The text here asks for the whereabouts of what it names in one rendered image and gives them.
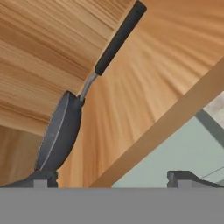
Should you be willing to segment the wooden cabinet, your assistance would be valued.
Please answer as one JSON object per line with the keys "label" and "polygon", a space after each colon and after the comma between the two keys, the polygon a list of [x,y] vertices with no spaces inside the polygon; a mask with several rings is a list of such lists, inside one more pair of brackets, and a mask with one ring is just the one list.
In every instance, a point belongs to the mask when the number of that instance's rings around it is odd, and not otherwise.
{"label": "wooden cabinet", "polygon": [[0,0],[0,186],[28,176],[135,1],[146,12],[89,89],[63,187],[111,186],[224,89],[224,0]]}

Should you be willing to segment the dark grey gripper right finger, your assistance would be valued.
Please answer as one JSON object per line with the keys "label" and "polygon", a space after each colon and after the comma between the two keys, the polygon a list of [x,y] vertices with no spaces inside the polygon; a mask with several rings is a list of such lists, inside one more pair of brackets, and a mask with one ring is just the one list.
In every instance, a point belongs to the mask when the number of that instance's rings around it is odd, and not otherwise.
{"label": "dark grey gripper right finger", "polygon": [[223,188],[223,185],[203,180],[191,171],[168,171],[168,188]]}

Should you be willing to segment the pale green cabinet door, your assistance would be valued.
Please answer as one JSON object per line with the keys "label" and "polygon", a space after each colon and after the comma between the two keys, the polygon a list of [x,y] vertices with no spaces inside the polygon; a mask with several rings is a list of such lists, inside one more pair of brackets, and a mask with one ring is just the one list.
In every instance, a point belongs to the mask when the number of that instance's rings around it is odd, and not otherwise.
{"label": "pale green cabinet door", "polygon": [[224,186],[224,114],[201,110],[114,183],[115,187],[165,187],[167,172],[191,171]]}

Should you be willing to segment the dark grey frying pan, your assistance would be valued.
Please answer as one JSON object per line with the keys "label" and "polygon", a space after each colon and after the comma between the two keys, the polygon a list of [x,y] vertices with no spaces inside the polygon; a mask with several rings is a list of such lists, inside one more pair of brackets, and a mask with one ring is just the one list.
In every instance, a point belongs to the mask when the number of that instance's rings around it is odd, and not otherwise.
{"label": "dark grey frying pan", "polygon": [[57,171],[64,164],[77,139],[82,107],[91,84],[98,76],[103,75],[146,11],[146,5],[136,0],[95,64],[94,71],[87,79],[81,94],[76,96],[67,90],[61,96],[38,148],[34,171]]}

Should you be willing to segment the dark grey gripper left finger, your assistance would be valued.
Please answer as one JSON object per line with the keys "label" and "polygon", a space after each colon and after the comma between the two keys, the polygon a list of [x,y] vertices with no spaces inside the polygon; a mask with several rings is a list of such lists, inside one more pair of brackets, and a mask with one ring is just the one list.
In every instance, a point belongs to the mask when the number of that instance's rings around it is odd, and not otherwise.
{"label": "dark grey gripper left finger", "polygon": [[27,178],[18,180],[7,185],[1,185],[1,188],[57,188],[58,173],[56,171],[34,171]]}

